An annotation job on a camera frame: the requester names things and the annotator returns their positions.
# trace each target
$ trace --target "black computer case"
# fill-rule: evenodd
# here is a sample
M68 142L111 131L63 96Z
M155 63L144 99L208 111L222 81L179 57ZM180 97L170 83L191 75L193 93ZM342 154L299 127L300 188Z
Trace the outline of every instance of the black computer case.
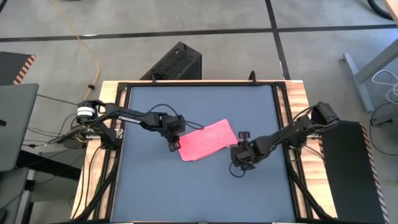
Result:
M201 80L201 53L177 43L141 80Z

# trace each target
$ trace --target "pink towel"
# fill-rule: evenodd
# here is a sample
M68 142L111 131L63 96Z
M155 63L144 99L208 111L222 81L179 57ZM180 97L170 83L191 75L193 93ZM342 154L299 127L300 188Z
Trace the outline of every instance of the pink towel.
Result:
M203 130L180 137L181 148L178 151L183 161L196 161L237 143L228 120L223 119L206 126Z

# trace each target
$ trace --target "white cable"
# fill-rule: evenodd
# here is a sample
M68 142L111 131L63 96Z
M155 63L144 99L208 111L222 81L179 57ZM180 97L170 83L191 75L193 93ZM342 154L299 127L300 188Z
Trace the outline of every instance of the white cable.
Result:
M375 78L378 74L380 74L380 73L382 73L382 72L387 72L387 73L393 75L393 76L397 79L397 81L398 81L398 76L397 76L396 74L394 74L394 73L392 73L392 72L390 72L390 71L388 71L388 70L380 70L380 71L378 71L376 74L373 75L373 77L372 77L372 82L373 82L373 83L377 83L377 84L392 86L392 89L390 89L390 90L387 91L387 93L386 93L386 99L387 99L390 103L393 103L393 104L395 104L395 105L398 105L398 103L392 101L392 100L389 98L389 93L390 93L390 92L393 92L393 94L394 94L395 96L398 96L398 82L394 85L394 84L391 84L391 83L384 83L384 82L374 81L374 78Z

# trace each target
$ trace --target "power cord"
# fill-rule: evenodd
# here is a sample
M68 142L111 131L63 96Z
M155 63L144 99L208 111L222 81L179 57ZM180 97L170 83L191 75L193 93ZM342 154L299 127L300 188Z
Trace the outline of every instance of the power cord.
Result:
M88 90L87 90L87 93L85 95L85 100L86 100L88 94L90 93L90 91L95 89L95 84L96 84L97 79L98 79L98 77L100 75L100 65L98 64L98 59L95 56L95 54L93 53L93 51L82 40L80 40L78 32L75 30L75 28L73 27L72 22L70 22L70 20L68 19L67 15L62 11L62 9L59 7L59 5L54 0L51 0L51 2L58 9L58 11L60 11L60 14L62 15L63 19L69 24L70 28L72 28L72 31L75 33L75 36L76 36L77 40L79 41L79 43L81 43L83 46L85 46L87 48L88 52L90 53L90 55L94 59L94 63L95 63L97 72L96 72L96 75L95 75L95 79L93 80L93 83L88 85Z
M376 120L376 119L373 118L374 115L376 114L376 112L377 112L380 108L382 108L383 106L386 106L386 105L390 105L390 104L392 104L392 103L391 103L391 102L384 103L384 104L378 106L378 107L373 111L372 116L371 116L371 119L369 120L369 138L370 138L370 140L371 140L371 143L372 143L373 147L374 147L377 151L379 151L379 152L381 152L381 153L383 153L383 154L385 154L385 155L388 155L388 156L398 156L398 154L391 154L391 153L384 152L384 151L380 150L380 149L374 144L374 142L373 142L373 137L372 137L373 121Z
M302 148L295 148L295 147L292 147L292 146L290 146L290 148L294 151L294 150L297 150L298 151L298 156L301 156L301 151L302 151ZM293 160L291 160L290 162L295 162L296 160L297 160L297 156L295 156L295 158L293 159Z
M61 154L61 153L67 152L67 151L69 151L69 150L71 150L71 149L67 149L67 150L61 151L61 152L56 153L56 154L54 154L54 155L52 155L52 156L50 156L50 157L48 157L48 158L42 159L41 161L33 162L33 163L29 164L28 166L31 166L31 165L33 165L33 164L36 164L36 163L42 162L42 161L44 161L44 160L50 159L51 157L54 157L54 156L59 155L59 154ZM75 163L77 160L79 160L79 158L81 158L81 157L84 156L84 155L85 155L85 154L82 154L82 155L78 156L78 157L70 164L70 166L74 165L74 163ZM17 194L17 195L16 195L15 197L13 197L10 201L8 201L8 202L2 207L2 209L4 209L7 205L9 205L11 202L13 202L16 198L18 198L19 196L21 196L21 195L22 195L23 193L25 193L26 191L33 190L36 186L45 184L45 183L47 183L47 182L53 180L53 179L56 178L56 177L57 177L57 176L55 175L55 176L53 176L53 177L51 177L51 178L49 178L49 179L47 179L47 180L45 180L45 181L43 181L43 182L40 182L40 183L38 183L38 184L34 184L32 187L30 187L30 188L28 188L28 189L24 189L21 193Z
M95 155L97 154L97 152L99 151L99 149L101 149L101 146L98 146L97 149L95 149L95 152L93 154L93 157L91 158L90 164L88 165L88 180L87 180L87 191L86 191L86 199L85 199L85 207L87 207L87 199L88 199L88 191L90 189L90 174L91 174L91 167L92 167L92 163L94 161Z
M149 109L148 112L146 112L146 113L144 113L144 114L142 114L142 115L140 115L140 116L145 116L145 115L149 114L150 112L152 112L155 108L160 107L160 106L168 107L170 110L173 111L173 113L174 113L176 116L178 116L178 113L176 112L176 110L175 110L174 108L172 108L170 105L165 104L165 103L161 103L161 104L158 104L158 105L153 106L151 109ZM185 123L188 127L191 127L191 128L193 128L193 129L196 129L196 130L203 130L203 129L205 128L203 125L200 125L200 124L195 123L195 122L192 122L192 121L184 120L184 123Z
M72 219L75 218L76 213L77 213L77 211L79 210L79 207L80 207L80 204L81 204L81 199L82 199L82 196L83 196L83 187L84 187L84 185L85 185L85 163L86 163L86 160L84 160L84 162L83 162L83 167L81 168L82 172L81 172L80 199L79 199L79 202L78 202L78 204L77 204L77 208L76 208L75 212L74 212L73 215L72 215Z
M75 106L77 106L77 103L71 103L71 102L66 101L66 100L59 100L59 99L52 98L52 97L49 97L49 96L44 96L44 95L41 95L41 94L36 94L36 95L37 95L37 96L40 96L40 97L42 97L42 98L49 99L49 100L55 100L55 101L58 101L58 102L61 102L61 103L67 103L67 104L70 104L70 105L75 105Z
M325 158L323 157L322 154L320 154L318 151L316 151L314 148L312 148L312 147L310 147L308 145L305 145L304 147L306 147L307 149L313 151L315 154L318 154L318 156L321 157L323 163L325 163Z
M63 123L62 123L62 125L61 125L61 128L60 128L60 130L59 130L59 132L51 132L51 131L43 131L43 130L41 130L41 129L39 129L39 128L34 128L34 127L29 127L28 126L28 130L29 131L32 131L33 133L37 133L37 134L40 134L40 135L43 135L43 136L47 136L47 137L52 137L53 139L51 139L51 140L49 140L49 141L37 141L37 140L24 140L24 141L32 141L32 142L42 142L43 144L22 144L23 146L28 146L28 147L31 147L31 148L36 148L36 147L40 147L40 146L46 146L47 144L55 144L55 142L54 142L54 140L56 140L58 137L60 137L60 136L63 136L63 134L62 134L62 130L63 130L63 127L65 126L65 123L67 122L67 120L68 120L68 118L70 118L71 116L73 116L73 115L75 115L76 113L72 113L72 114L70 114L70 115L68 115L64 120L63 120Z
M243 171L243 173L242 173L241 175L236 175L236 174L234 174L234 173L232 172L232 169L231 169L233 164L234 164L234 162L231 162L230 165L229 165L229 173L230 173L232 176L236 177L236 178L242 178L242 177L246 174L246 170L245 170L245 169L242 169L242 167L241 167L241 171Z
M372 77L372 82L373 82L373 83L377 83L377 84L392 86L392 88L391 88L389 91L387 91L387 93L386 93L386 99L388 100L388 102L390 102L390 103L392 103L392 104L395 104L395 105L398 105L398 103L396 103L395 101L392 101L392 100L389 98L390 92L393 92L393 94L394 94L395 96L398 96L398 83L396 83L396 84L394 85L394 84L385 83L385 82L378 82L378 81L375 81L375 80L374 80L374 79L377 77L377 75L380 74L380 73L382 73L382 72L387 72L388 74L394 76L394 77L398 80L398 76L397 76L396 74L394 74L394 73L392 73L392 72L390 72L390 71L388 71L388 70L380 70L380 71L378 71L376 74L373 75L373 77Z
M75 196L72 196L72 197L70 197L69 200L68 200L68 204L69 204L70 209L73 209L73 206L72 206L72 204L70 203L70 201L71 201L74 197L75 197Z

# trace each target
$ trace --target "black stand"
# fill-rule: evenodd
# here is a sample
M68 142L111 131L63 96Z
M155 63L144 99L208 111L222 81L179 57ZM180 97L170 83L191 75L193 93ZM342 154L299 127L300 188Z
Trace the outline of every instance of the black stand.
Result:
M23 150L19 152L16 167L27 167L32 170L72 180L79 180L81 172L81 170L76 167L53 161L46 157L38 156Z

